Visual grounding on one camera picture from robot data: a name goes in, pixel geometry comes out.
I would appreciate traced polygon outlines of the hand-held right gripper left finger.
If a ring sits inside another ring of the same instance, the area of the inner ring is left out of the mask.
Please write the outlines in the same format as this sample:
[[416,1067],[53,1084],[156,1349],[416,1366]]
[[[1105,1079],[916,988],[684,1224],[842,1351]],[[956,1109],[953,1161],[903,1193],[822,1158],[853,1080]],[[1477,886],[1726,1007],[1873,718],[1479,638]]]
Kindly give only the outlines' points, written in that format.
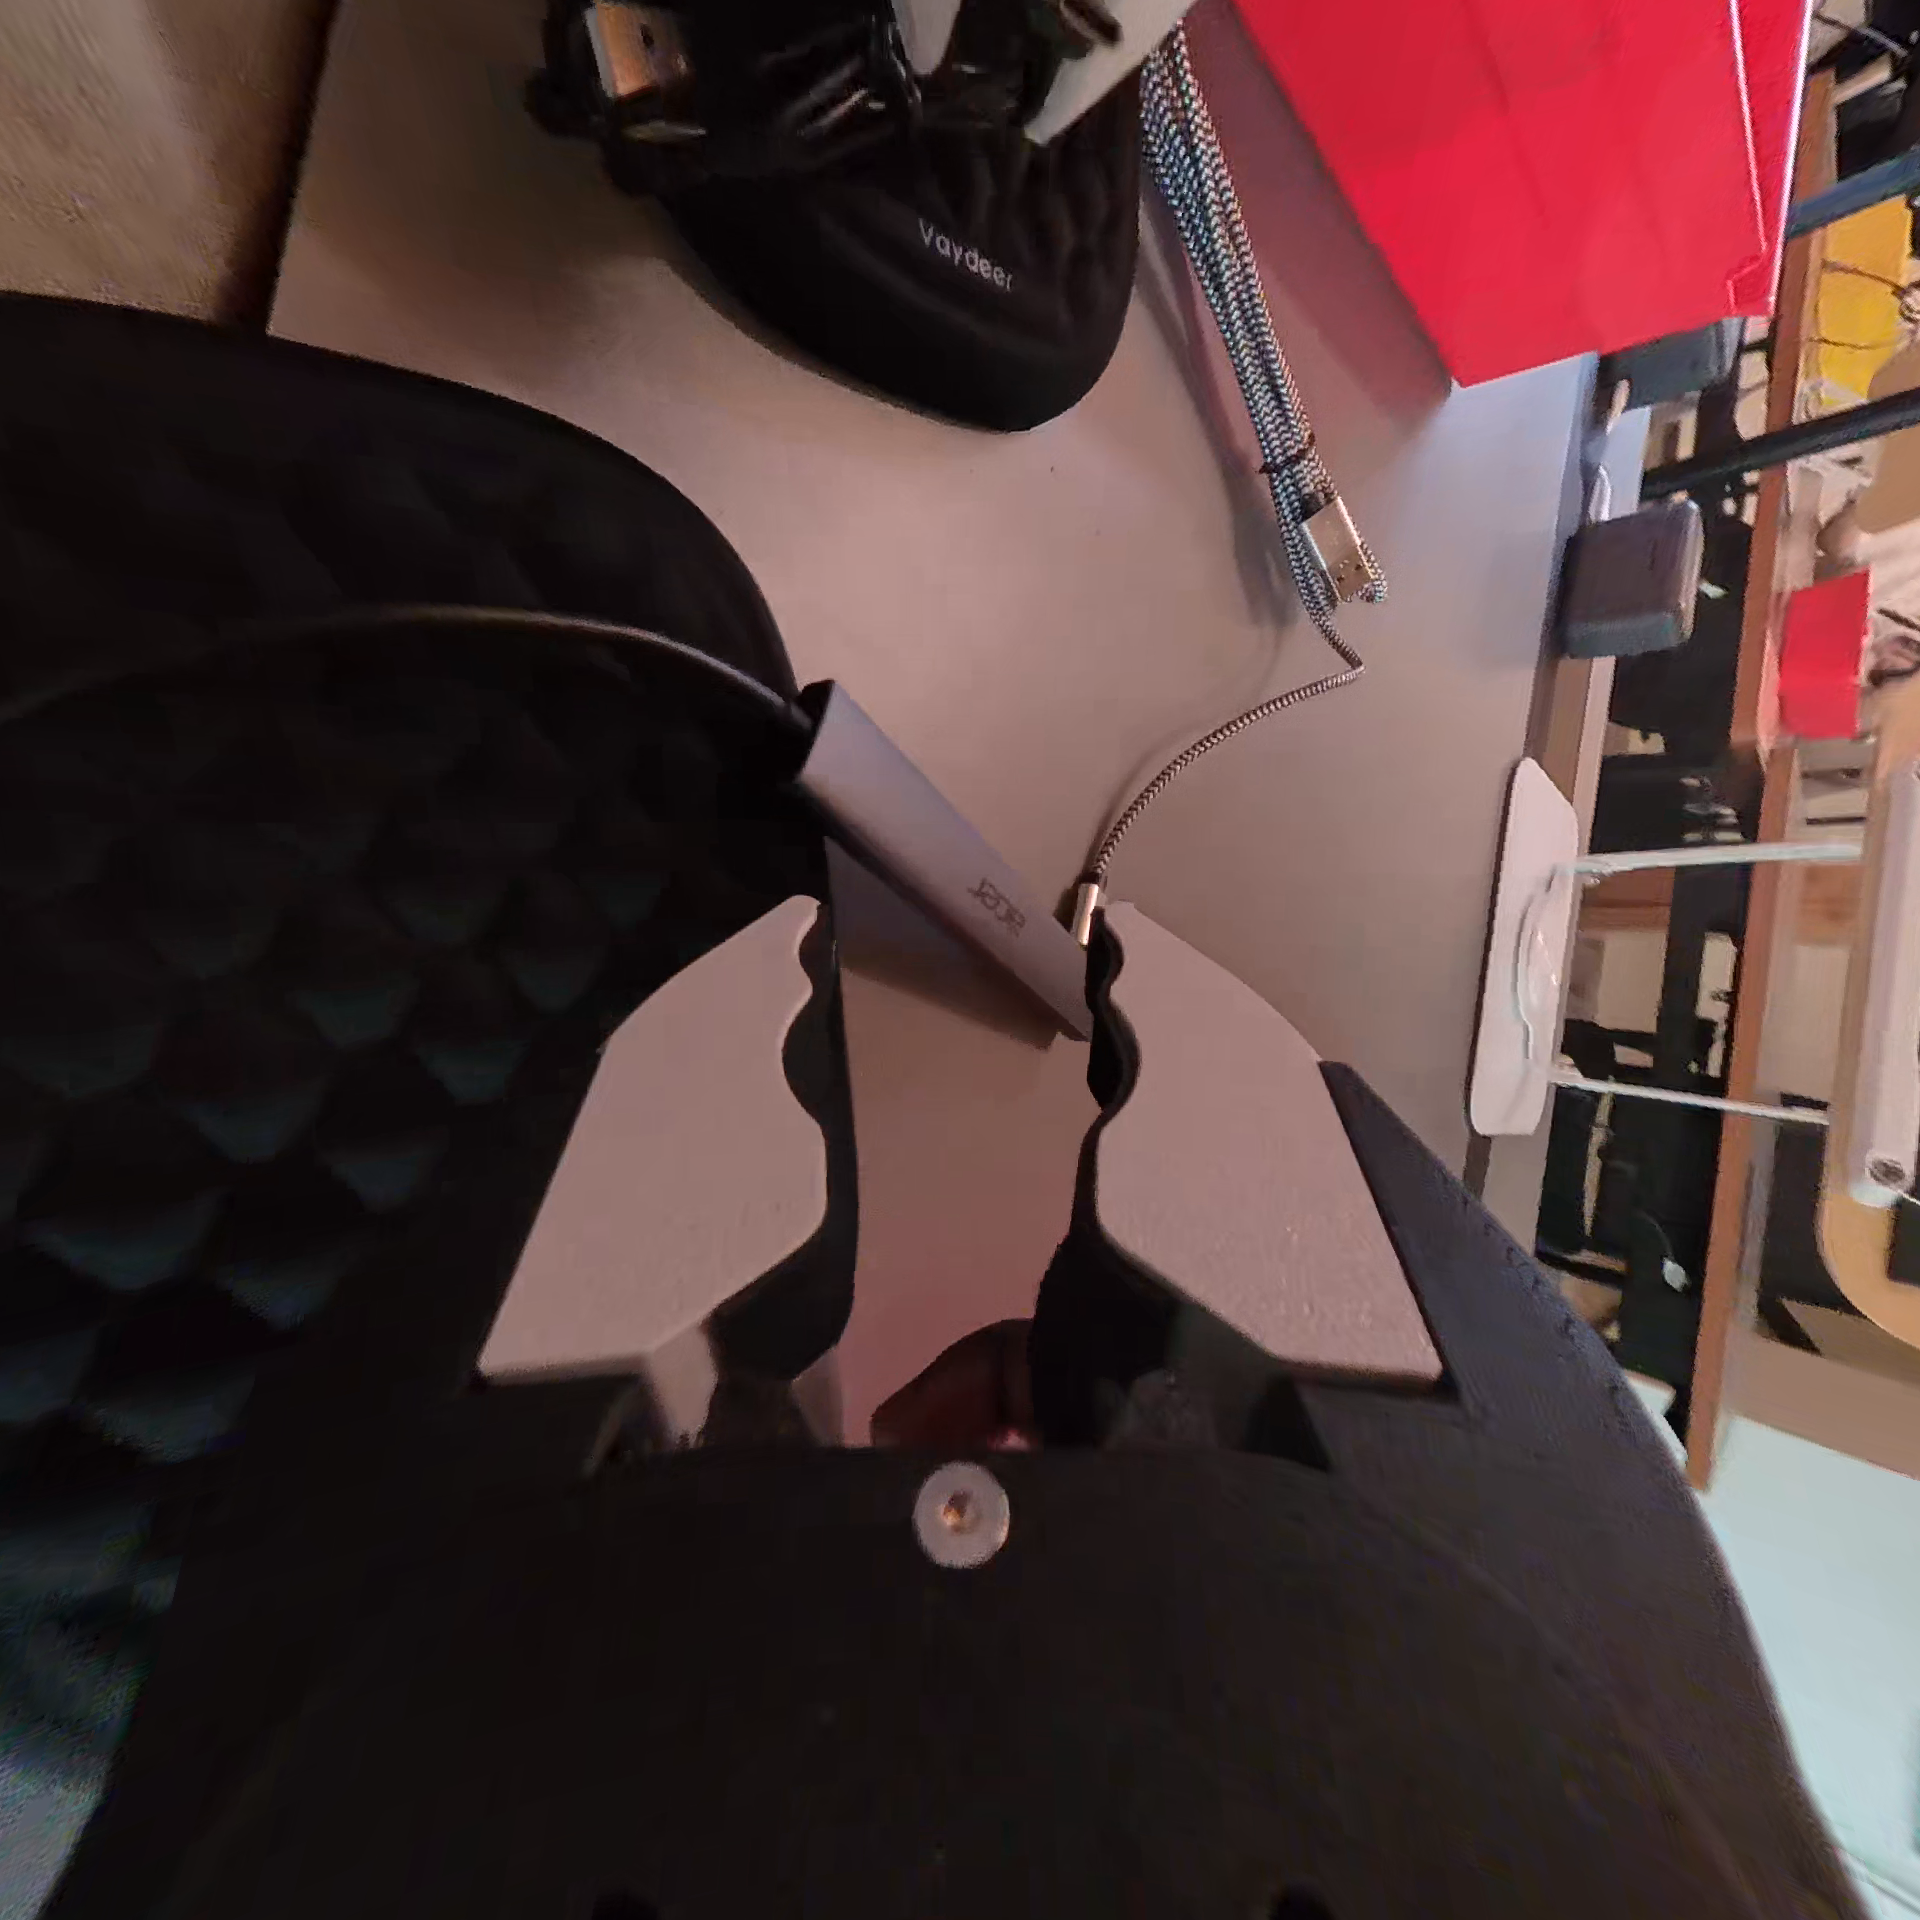
[[793,895],[601,1048],[478,1357],[487,1381],[799,1381],[853,1316],[853,1086],[833,912]]

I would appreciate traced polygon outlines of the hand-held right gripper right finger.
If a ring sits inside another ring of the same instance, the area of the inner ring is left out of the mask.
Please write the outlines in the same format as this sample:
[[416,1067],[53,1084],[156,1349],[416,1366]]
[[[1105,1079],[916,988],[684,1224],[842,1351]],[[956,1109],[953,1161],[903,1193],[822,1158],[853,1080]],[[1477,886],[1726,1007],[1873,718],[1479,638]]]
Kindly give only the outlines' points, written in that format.
[[1037,1298],[1053,1388],[1193,1335],[1305,1381],[1437,1388],[1444,1362],[1305,1034],[1133,905],[1088,950],[1097,1119]]

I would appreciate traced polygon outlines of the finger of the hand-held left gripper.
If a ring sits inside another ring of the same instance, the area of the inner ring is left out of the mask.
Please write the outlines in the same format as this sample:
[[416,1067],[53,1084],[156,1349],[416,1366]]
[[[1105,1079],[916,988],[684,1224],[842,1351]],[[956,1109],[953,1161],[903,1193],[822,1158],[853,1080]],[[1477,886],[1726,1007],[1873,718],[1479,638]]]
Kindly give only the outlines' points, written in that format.
[[1045,147],[1133,81],[1187,21],[1195,2],[1028,5],[1039,33],[1039,81],[1027,141]]

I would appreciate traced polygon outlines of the grey usb hub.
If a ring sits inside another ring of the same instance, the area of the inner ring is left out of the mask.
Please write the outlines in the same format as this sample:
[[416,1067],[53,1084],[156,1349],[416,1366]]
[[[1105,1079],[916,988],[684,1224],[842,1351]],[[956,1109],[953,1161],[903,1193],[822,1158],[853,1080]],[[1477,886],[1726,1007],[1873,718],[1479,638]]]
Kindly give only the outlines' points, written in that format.
[[1090,1040],[1088,952],[1045,897],[842,685],[805,687],[799,715],[805,751],[793,782],[829,834],[1061,1034]]

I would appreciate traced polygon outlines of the small black wrist rest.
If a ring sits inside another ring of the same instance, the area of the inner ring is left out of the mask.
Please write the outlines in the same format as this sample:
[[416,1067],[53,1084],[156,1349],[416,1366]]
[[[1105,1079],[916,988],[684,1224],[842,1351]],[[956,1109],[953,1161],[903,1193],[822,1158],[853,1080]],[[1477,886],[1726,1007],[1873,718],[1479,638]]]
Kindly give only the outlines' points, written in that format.
[[1002,434],[1109,371],[1140,262],[1140,83],[1047,144],[914,130],[808,174],[664,200],[688,252],[826,371]]

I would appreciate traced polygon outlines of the white stand base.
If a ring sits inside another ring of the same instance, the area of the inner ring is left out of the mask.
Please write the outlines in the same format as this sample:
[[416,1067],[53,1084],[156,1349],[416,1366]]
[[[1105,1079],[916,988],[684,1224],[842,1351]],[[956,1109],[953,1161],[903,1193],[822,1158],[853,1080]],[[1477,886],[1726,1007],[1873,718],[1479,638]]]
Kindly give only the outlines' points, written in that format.
[[1539,1131],[1556,1090],[1638,1099],[1768,1125],[1791,1111],[1755,1101],[1632,1086],[1578,1075],[1563,1063],[1576,911],[1603,880],[1709,871],[1856,866],[1858,845],[1810,839],[1717,842],[1593,855],[1581,848],[1572,803],[1531,756],[1517,763],[1504,799],[1492,923],[1479,1000],[1466,1115],[1482,1139]]

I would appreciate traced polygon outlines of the large red storage bin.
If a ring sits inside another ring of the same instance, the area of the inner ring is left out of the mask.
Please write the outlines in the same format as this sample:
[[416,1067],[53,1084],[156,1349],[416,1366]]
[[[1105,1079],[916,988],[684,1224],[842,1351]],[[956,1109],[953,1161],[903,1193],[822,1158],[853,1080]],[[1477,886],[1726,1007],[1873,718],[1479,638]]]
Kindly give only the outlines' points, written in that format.
[[1241,2],[1461,387],[1770,319],[1798,2]]

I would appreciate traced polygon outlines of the long wooden desk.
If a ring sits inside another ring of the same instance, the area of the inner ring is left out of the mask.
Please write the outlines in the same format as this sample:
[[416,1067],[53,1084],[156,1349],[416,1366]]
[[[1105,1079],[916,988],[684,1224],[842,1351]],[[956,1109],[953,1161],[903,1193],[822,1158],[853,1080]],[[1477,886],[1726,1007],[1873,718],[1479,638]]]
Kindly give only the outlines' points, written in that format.
[[[1823,237],[1812,233],[1788,239],[1782,248],[1765,388],[1767,431],[1796,422],[1808,365],[1816,359],[1812,333],[1823,247]],[[1812,583],[1814,547],[1812,517],[1791,508],[1786,466],[1758,475],[1751,543],[1730,754],[1734,770],[1758,779],[1761,848],[1782,853],[1803,800],[1803,768],[1798,746],[1781,725],[1781,630],[1788,600]],[[1810,876],[1810,866],[1782,862],[1751,872],[1724,1058],[1726,1090],[1741,1101],[1775,1097],[1765,1088],[1763,1072],[1767,1020],[1795,958],[1796,919]],[[1696,1495],[1714,1484],[1734,1388],[1758,1322],[1776,1141],[1779,1127],[1763,1116],[1728,1116],[1721,1127],[1685,1438],[1687,1477]]]

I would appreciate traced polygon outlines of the tablet with white edge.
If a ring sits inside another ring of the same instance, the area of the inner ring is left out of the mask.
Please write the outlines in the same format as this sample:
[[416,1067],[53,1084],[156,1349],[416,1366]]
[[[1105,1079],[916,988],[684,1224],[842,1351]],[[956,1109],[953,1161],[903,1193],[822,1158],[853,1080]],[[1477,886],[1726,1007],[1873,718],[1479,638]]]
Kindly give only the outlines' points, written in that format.
[[1916,1184],[1919,1142],[1919,763],[1903,763],[1885,794],[1878,888],[1856,1058],[1846,1186],[1875,1211]]

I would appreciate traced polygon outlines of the small grey box device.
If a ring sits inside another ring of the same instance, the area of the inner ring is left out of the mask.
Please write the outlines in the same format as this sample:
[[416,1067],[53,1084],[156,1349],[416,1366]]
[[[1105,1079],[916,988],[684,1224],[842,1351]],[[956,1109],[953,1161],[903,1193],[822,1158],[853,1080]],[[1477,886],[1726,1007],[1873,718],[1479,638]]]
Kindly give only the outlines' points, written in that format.
[[1569,543],[1555,641],[1569,660],[1638,660],[1693,638],[1704,521],[1685,495],[1583,527]]

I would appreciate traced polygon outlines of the yellow bin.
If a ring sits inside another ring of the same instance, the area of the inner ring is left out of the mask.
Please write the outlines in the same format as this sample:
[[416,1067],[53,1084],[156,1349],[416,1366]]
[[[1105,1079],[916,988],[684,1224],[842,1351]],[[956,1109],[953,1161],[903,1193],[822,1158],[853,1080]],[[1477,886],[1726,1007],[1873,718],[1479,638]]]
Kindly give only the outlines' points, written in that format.
[[1875,380],[1916,335],[1919,292],[1909,197],[1868,204],[1820,233],[1810,345],[1818,415],[1870,400]]

